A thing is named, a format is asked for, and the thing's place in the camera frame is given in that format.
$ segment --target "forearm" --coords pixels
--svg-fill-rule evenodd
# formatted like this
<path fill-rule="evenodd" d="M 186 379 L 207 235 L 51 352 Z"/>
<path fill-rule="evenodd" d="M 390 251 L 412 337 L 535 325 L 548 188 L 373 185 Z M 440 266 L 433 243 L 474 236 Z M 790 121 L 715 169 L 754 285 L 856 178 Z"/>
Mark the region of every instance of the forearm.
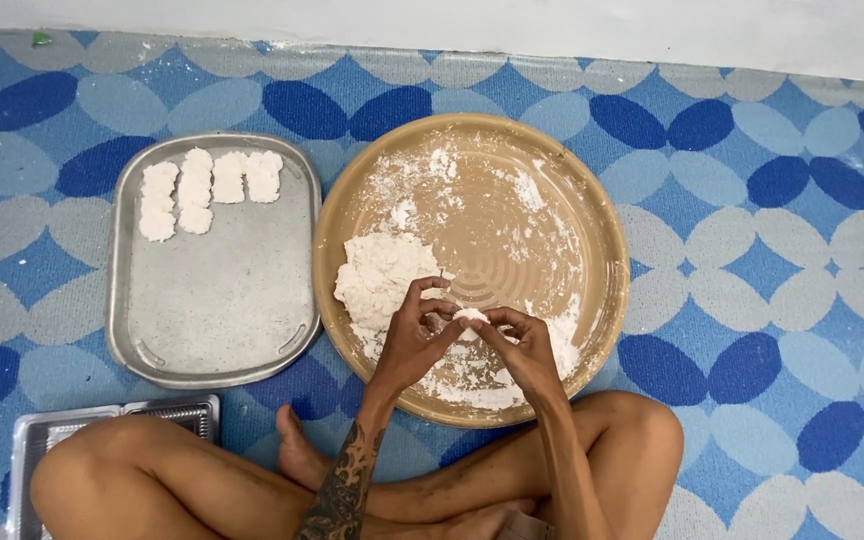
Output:
<path fill-rule="evenodd" d="M 615 535 L 595 494 L 589 459 L 579 444 L 566 394 L 550 392 L 533 401 L 555 502 L 557 536 L 613 540 Z"/>
<path fill-rule="evenodd" d="M 361 536 L 379 446 L 397 397 L 366 387 L 362 406 L 339 449 L 335 465 L 295 530 L 294 540 L 348 540 Z"/>

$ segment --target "blue patterned carpet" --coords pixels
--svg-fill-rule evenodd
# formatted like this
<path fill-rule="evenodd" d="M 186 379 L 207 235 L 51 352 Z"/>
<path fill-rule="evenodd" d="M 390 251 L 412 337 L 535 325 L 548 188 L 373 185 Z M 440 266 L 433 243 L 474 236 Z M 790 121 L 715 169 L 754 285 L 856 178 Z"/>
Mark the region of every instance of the blue patterned carpet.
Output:
<path fill-rule="evenodd" d="M 672 407 L 685 457 L 659 538 L 864 539 L 864 82 L 435 51 L 281 48 L 93 31 L 0 34 L 0 527 L 20 414 L 170 392 L 106 351 L 107 227 L 133 154 L 206 129 L 298 143 L 328 191 L 369 141 L 459 111 L 544 130 L 602 181 L 630 307 L 586 392 Z M 274 461 L 291 402 L 334 452 L 361 381 L 326 337 L 222 392 L 222 445 Z M 396 412 L 380 480 L 504 433 Z"/>

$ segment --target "leg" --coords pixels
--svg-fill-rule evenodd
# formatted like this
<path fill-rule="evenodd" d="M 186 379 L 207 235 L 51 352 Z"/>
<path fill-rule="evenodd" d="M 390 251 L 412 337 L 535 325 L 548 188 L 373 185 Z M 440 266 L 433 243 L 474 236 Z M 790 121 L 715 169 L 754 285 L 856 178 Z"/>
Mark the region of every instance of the leg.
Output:
<path fill-rule="evenodd" d="M 56 540 L 287 539 L 313 498 L 282 476 L 149 416 L 84 427 L 46 454 L 31 482 L 35 511 Z M 510 508 L 435 525 L 369 517 L 363 537 L 491 538 Z"/>
<path fill-rule="evenodd" d="M 596 492 L 622 538 L 651 538 L 666 509 L 682 460 L 682 428 L 652 399 L 599 392 L 573 404 L 573 419 Z M 288 411 L 277 418 L 283 433 L 279 464 L 290 478 L 314 487 L 323 461 L 310 453 Z M 296 465 L 303 470 L 289 470 Z M 422 523 L 455 509 L 484 508 L 507 499 L 544 498 L 551 492 L 542 440 L 534 428 L 492 443 L 453 465 L 410 480 L 372 487 L 368 512 Z"/>

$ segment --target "white wall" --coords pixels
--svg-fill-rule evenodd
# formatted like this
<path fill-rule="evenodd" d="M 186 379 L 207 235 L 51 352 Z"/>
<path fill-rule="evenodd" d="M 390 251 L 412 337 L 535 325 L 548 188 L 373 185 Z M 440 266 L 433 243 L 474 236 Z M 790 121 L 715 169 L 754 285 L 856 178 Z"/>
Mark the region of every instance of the white wall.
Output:
<path fill-rule="evenodd" d="M 864 0 L 0 0 L 0 28 L 586 56 L 864 80 Z"/>

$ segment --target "foot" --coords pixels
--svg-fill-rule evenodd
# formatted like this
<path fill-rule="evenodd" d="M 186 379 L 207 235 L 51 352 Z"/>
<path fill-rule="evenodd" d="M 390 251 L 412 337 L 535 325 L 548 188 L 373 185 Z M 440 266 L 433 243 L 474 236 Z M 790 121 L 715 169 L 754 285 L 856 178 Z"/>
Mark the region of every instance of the foot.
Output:
<path fill-rule="evenodd" d="M 308 442 L 299 416 L 289 403 L 275 413 L 275 428 L 280 437 L 276 472 L 305 489 L 319 491 L 331 461 Z"/>
<path fill-rule="evenodd" d="M 532 499 L 508 500 L 445 521 L 443 540 L 494 540 L 505 522 L 517 511 L 532 514 L 536 503 Z"/>

